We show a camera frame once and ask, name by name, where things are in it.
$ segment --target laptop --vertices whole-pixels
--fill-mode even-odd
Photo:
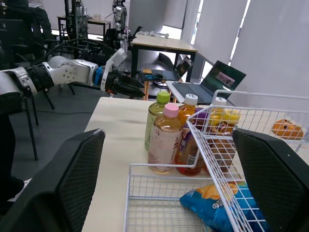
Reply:
[[[159,81],[178,81],[183,75],[189,71],[193,66],[193,62],[191,59],[186,56],[180,64],[173,70],[173,71],[166,71],[166,70],[143,70],[143,78],[144,80],[159,80]],[[163,78],[156,78],[156,75],[162,75]]]
[[[198,104],[211,104],[215,91],[235,90],[246,74],[227,64],[217,61],[201,84],[175,82],[173,86],[185,96],[188,93],[198,96]],[[218,97],[227,99],[230,94],[221,93]]]

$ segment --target chair leg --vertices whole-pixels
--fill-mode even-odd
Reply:
[[[32,108],[33,108],[33,113],[34,113],[34,118],[35,118],[35,124],[37,124],[37,126],[38,126],[39,121],[38,121],[37,109],[35,107],[35,101],[34,101],[33,95],[31,95],[31,101],[32,101]]]
[[[68,86],[69,86],[69,88],[70,88],[72,94],[75,95],[74,89],[73,89],[73,87],[71,86],[71,84],[68,84]]]
[[[51,108],[54,110],[55,107],[54,107],[52,101],[49,99],[49,97],[48,97],[47,92],[45,91],[45,89],[43,90],[43,93],[44,93],[44,96],[46,97],[48,103],[50,104]]]
[[[33,153],[34,153],[34,160],[38,160],[37,147],[35,145],[34,134],[33,134],[33,127],[32,127],[32,122],[31,122],[31,117],[30,117],[30,110],[29,110],[27,98],[24,98],[24,102],[25,102],[26,113],[27,113],[27,118],[28,118],[30,137],[31,137],[32,148],[33,148]]]

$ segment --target blue chip bag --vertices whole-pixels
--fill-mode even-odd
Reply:
[[[229,184],[241,209],[258,208],[245,182]],[[205,186],[186,193],[180,198],[182,206],[194,211],[205,225],[217,232],[233,232],[232,225],[224,209],[223,203],[215,185]],[[260,210],[253,210],[258,220],[265,220]],[[256,220],[251,210],[243,210],[247,220]],[[262,231],[258,222],[249,222],[254,232]],[[270,227],[265,221],[260,221],[264,231],[270,232]]]

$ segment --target wire basket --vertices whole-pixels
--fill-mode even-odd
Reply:
[[[215,93],[214,99],[220,92],[231,93],[228,91],[217,91]],[[276,96],[243,92],[235,93],[263,97],[269,96],[288,98],[289,100],[294,99],[296,101],[309,100],[309,98],[294,96]],[[265,133],[274,137],[278,137],[276,134],[280,133],[281,136],[283,135],[286,139],[285,142],[306,163],[309,163],[309,145],[307,143],[309,112],[245,108],[236,106],[222,107],[211,105],[209,108],[204,109],[188,118],[188,126],[196,140],[200,154],[202,155],[206,163],[207,169],[214,181],[214,184],[217,187],[217,190],[220,194],[223,205],[225,207],[234,231],[252,232],[252,223],[257,223],[261,231],[264,231],[261,222],[265,220],[259,218],[259,215],[256,213],[259,208],[252,208],[250,206],[248,201],[253,198],[245,197],[237,185],[239,181],[245,181],[245,177],[237,154],[237,150],[235,149],[235,144],[232,139],[232,133],[224,130],[213,130],[213,128],[217,128],[217,125],[213,125],[214,120],[211,120],[210,116],[213,110],[217,109],[218,107],[224,108],[225,111],[234,110],[234,112],[238,112],[238,115],[240,116],[240,121],[236,125],[238,128]],[[201,117],[199,117],[201,113],[208,114],[207,118],[201,119]],[[280,121],[280,123],[277,123],[277,130],[273,130],[274,123],[278,122],[278,120],[287,120],[293,122],[294,124],[297,124],[297,126],[301,127],[303,133],[300,134],[299,130],[297,130],[296,127],[293,129],[289,129],[288,127],[285,128],[287,123],[286,121]],[[229,123],[228,125],[235,124],[235,121],[227,122]],[[232,189],[229,184],[235,184],[236,189]],[[233,190],[237,190],[238,192],[240,192],[241,197],[236,199],[233,194]],[[238,200],[244,200],[248,207],[241,208]],[[246,219],[245,214],[248,213],[252,215],[252,220]]]
[[[181,206],[179,199],[187,192],[213,185],[209,178],[147,176],[134,174],[131,164],[127,182],[125,232],[210,232],[198,216]]]

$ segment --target laptop keyboard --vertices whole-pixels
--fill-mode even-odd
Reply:
[[[153,72],[153,74],[161,74],[163,76],[163,79],[167,80],[176,80],[175,75],[172,71],[166,71],[166,70],[156,70]]]
[[[186,85],[182,83],[174,83],[174,86],[176,86],[177,90],[185,96],[188,93],[192,93],[197,95],[199,99],[204,101],[205,103],[211,103],[213,95],[204,90],[202,87],[198,85]]]

